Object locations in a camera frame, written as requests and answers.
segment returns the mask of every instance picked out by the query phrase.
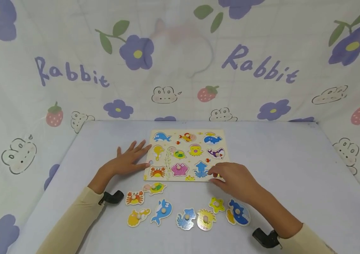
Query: crab puzzle piece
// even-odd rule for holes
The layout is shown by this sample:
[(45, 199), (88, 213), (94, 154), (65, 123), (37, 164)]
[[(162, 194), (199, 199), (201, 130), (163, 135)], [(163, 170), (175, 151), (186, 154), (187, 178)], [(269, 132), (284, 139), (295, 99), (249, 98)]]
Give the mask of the crab puzzle piece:
[(223, 205), (224, 201), (220, 198), (212, 197), (211, 202), (209, 203), (209, 207), (212, 208), (215, 214), (218, 212), (225, 212), (225, 206)]
[(200, 209), (198, 212), (197, 226), (204, 231), (209, 231), (212, 228), (212, 224), (217, 222), (215, 214), (207, 209)]
[(230, 209), (227, 210), (226, 218), (229, 223), (232, 225), (241, 225), (247, 226), (251, 222), (251, 217), (248, 209), (242, 205), (231, 199), (228, 203)]
[(183, 214), (177, 214), (177, 227), (181, 228), (182, 230), (190, 230), (194, 227), (193, 219), (196, 219), (196, 217), (197, 216), (193, 208), (184, 209)]
[(143, 204), (143, 191), (140, 192), (128, 192), (126, 195), (125, 204), (129, 205), (136, 205), (136, 204)]
[(143, 222), (148, 215), (150, 214), (150, 209), (141, 209), (139, 212), (132, 210), (132, 213), (129, 214), (127, 224), (129, 227), (134, 228), (139, 225), (140, 222)]
[(143, 192), (149, 192), (149, 196), (152, 196), (154, 194), (163, 193), (164, 188), (166, 188), (167, 185), (161, 183), (161, 182), (155, 182), (152, 185), (145, 184), (143, 185)]
[(155, 216), (150, 222), (156, 222), (157, 226), (160, 226), (161, 220), (168, 217), (172, 213), (172, 209), (172, 204), (167, 202), (166, 199), (159, 200), (158, 206), (156, 206)]

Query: hand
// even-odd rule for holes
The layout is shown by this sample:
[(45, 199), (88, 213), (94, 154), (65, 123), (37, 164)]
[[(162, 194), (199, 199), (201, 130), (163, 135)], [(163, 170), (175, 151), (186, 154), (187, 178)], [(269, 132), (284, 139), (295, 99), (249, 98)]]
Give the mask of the hand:
[(214, 174), (214, 176), (219, 174), (223, 177), (225, 182), (219, 179), (210, 181), (234, 198), (250, 205), (260, 200), (259, 195), (263, 192), (263, 188), (244, 165), (217, 163), (208, 171), (208, 174)]
[(113, 176), (126, 175), (149, 167), (149, 163), (136, 164), (136, 162), (142, 158), (152, 146), (147, 145), (146, 147), (143, 147), (145, 143), (146, 141), (143, 140), (135, 147), (136, 141), (134, 141), (124, 153), (121, 153), (121, 147), (118, 147), (116, 150), (116, 158), (100, 167), (88, 187), (95, 193), (101, 194), (104, 192)]

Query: finger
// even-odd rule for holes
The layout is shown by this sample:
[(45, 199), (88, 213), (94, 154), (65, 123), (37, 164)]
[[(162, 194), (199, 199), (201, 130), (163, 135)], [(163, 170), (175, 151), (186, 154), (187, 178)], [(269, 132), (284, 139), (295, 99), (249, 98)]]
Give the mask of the finger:
[(140, 151), (136, 153), (138, 158), (141, 158), (143, 155), (148, 153), (148, 150), (152, 147), (152, 144), (148, 144), (147, 146), (143, 147)]
[(135, 145), (136, 145), (136, 140), (134, 142), (132, 142), (132, 144), (130, 144), (130, 146), (129, 146), (128, 150), (126, 150), (126, 152), (132, 151), (133, 148), (135, 147)]
[(136, 164), (136, 165), (134, 165), (134, 170), (139, 171), (139, 170), (143, 170), (143, 169), (148, 168), (148, 167), (150, 167), (149, 163)]
[(217, 185), (224, 192), (228, 191), (228, 186), (225, 184), (225, 182), (223, 182), (223, 181), (221, 181), (219, 179), (210, 179), (210, 182)]
[(138, 152), (140, 149), (142, 149), (142, 147), (145, 145), (146, 140), (143, 139), (142, 142), (139, 143), (139, 145), (137, 147), (135, 147), (135, 149), (133, 150), (134, 152)]

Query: octopus puzzle piece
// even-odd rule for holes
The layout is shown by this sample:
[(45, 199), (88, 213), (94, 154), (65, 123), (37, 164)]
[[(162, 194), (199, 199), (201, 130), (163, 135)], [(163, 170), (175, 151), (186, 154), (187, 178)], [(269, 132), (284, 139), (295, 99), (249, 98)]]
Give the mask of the octopus puzzle piece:
[(190, 145), (190, 150), (188, 151), (188, 153), (191, 156), (200, 156), (200, 155), (202, 155), (203, 151), (201, 150), (201, 145), (198, 145), (198, 144)]
[(188, 166), (184, 163), (176, 163), (172, 166), (173, 176), (186, 176)]
[(197, 167), (197, 169), (194, 170), (194, 174), (196, 174), (196, 177), (203, 178), (203, 177), (206, 177), (208, 175), (208, 170), (205, 169), (205, 168), (207, 168), (207, 164), (205, 164), (202, 161), (199, 161), (196, 164), (196, 167)]
[(220, 148), (217, 151), (212, 149), (207, 149), (207, 153), (209, 153), (212, 158), (217, 160), (222, 160), (225, 156), (225, 150), (223, 148)]
[(164, 152), (164, 149), (161, 145), (155, 145), (153, 147), (153, 155), (154, 155), (156, 161), (159, 161), (160, 157), (162, 157), (163, 152)]
[(152, 196), (154, 194), (163, 193), (164, 188), (166, 188), (167, 185), (161, 183), (161, 182), (155, 182), (152, 185), (145, 184), (143, 185), (143, 192), (149, 192), (149, 196)]
[(186, 142), (193, 142), (197, 139), (197, 136), (190, 133), (185, 133), (183, 135), (179, 135), (179, 139), (183, 139)]
[(156, 222), (157, 226), (160, 226), (161, 219), (168, 217), (172, 213), (172, 204), (165, 199), (159, 200), (156, 207), (155, 216), (150, 220), (151, 223)]
[(157, 141), (169, 141), (170, 142), (170, 138), (171, 136), (166, 136), (165, 133), (163, 132), (158, 132), (155, 134), (155, 137), (153, 138), (153, 140)]
[(150, 177), (164, 177), (166, 175), (166, 168), (164, 167), (151, 167)]
[(215, 214), (207, 209), (200, 209), (198, 212), (197, 226), (204, 231), (209, 231), (212, 224), (217, 221)]
[(143, 191), (140, 192), (128, 192), (126, 195), (126, 202), (127, 206), (129, 205), (136, 205), (136, 204), (143, 204)]
[(238, 224), (241, 226), (249, 225), (251, 217), (248, 209), (244, 205), (231, 199), (228, 203), (228, 206), (230, 209), (228, 209), (229, 211), (227, 211), (226, 217), (229, 223), (232, 225)]
[(190, 230), (194, 227), (193, 219), (196, 219), (196, 217), (197, 216), (193, 208), (184, 209), (183, 214), (177, 214), (177, 227), (181, 228), (182, 230)]
[(132, 210), (132, 213), (129, 214), (127, 224), (129, 227), (134, 228), (139, 225), (140, 222), (143, 222), (148, 215), (150, 214), (150, 209), (141, 209), (139, 212)]
[(217, 214), (220, 211), (225, 212), (224, 201), (220, 198), (212, 197), (211, 203), (209, 203), (208, 206), (212, 208), (215, 214)]
[(206, 136), (203, 139), (204, 143), (207, 145), (215, 145), (218, 142), (220, 142), (221, 140), (222, 140), (222, 137), (215, 136), (215, 133), (212, 133), (212, 132), (206, 133)]
[(174, 146), (167, 148), (167, 150), (172, 154), (172, 156), (178, 159), (187, 158), (186, 154), (182, 150), (177, 150)]

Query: left hand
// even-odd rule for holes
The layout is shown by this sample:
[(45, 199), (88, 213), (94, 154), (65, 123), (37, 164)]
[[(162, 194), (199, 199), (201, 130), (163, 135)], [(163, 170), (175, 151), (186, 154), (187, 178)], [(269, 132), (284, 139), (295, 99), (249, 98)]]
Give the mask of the left hand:
[(113, 176), (126, 175), (149, 167), (149, 163), (136, 164), (152, 147), (151, 144), (143, 147), (145, 143), (146, 141), (143, 140), (135, 147), (136, 141), (134, 141), (124, 153), (121, 152), (121, 147), (118, 147), (116, 158), (100, 167), (88, 187), (95, 193), (102, 194)]

